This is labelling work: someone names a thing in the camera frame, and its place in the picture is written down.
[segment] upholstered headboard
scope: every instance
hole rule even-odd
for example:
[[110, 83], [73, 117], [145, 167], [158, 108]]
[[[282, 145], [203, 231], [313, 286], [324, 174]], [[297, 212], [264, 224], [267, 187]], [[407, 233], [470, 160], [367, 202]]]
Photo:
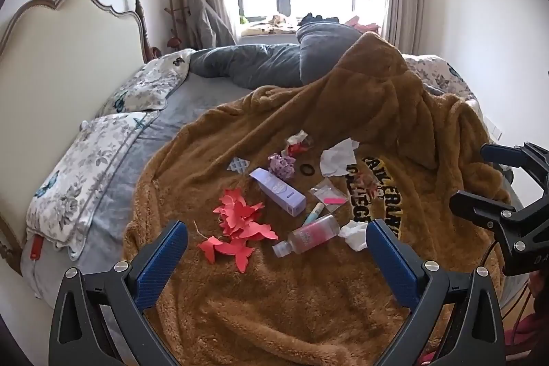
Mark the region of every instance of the upholstered headboard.
[[32, 195], [81, 122], [150, 59], [145, 44], [142, 17], [98, 0], [32, 0], [14, 15], [0, 40], [0, 231], [13, 250], [0, 255], [11, 264]]

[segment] mascara tube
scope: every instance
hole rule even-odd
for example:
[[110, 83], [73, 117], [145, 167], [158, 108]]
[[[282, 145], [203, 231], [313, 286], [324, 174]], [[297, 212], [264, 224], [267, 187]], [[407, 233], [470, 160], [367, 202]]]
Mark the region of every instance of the mascara tube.
[[322, 202], [319, 202], [316, 204], [315, 208], [311, 211], [311, 214], [309, 214], [304, 221], [302, 226], [309, 225], [311, 222], [314, 222], [320, 213], [322, 213], [322, 210], [324, 210], [324, 204]]

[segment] purple scrunchie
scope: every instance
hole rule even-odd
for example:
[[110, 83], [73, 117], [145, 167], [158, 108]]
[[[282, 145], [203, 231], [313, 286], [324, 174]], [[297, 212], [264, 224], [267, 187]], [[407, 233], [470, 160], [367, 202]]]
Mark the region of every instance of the purple scrunchie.
[[269, 156], [269, 161], [269, 172], [279, 179], [288, 180], [294, 175], [295, 159], [293, 157], [282, 156], [277, 153]]

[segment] plastic bag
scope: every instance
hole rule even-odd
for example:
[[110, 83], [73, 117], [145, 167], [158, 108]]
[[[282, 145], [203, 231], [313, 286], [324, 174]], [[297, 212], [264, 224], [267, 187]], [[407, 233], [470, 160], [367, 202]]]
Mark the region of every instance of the plastic bag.
[[348, 200], [347, 196], [337, 189], [329, 179], [322, 180], [318, 185], [309, 189], [309, 192], [324, 203], [326, 209], [331, 213]]
[[312, 147], [312, 138], [301, 129], [299, 133], [286, 139], [285, 149], [282, 150], [283, 157], [295, 157], [301, 152], [307, 152]]

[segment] blue gripper pad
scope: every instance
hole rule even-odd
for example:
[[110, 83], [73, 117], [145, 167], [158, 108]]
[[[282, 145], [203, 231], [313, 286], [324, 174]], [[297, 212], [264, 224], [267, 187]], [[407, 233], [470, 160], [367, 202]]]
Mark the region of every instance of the blue gripper pad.
[[[416, 272], [414, 272], [405, 261], [403, 254], [400, 253], [401, 248], [408, 246], [399, 242], [382, 220], [368, 224], [366, 243], [399, 305], [414, 311], [421, 298], [421, 280], [418, 273], [420, 275], [422, 273], [417, 270], [417, 265], [415, 266]], [[414, 261], [418, 260], [421, 263], [421, 259], [412, 248], [408, 248], [406, 255], [415, 256]]]
[[526, 154], [519, 148], [484, 144], [480, 148], [480, 155], [485, 162], [506, 164], [520, 168], [526, 164]]
[[133, 300], [140, 311], [155, 305], [187, 249], [187, 242], [187, 227], [183, 222], [177, 221], [152, 243], [153, 247], [156, 246], [155, 251], [133, 283]]

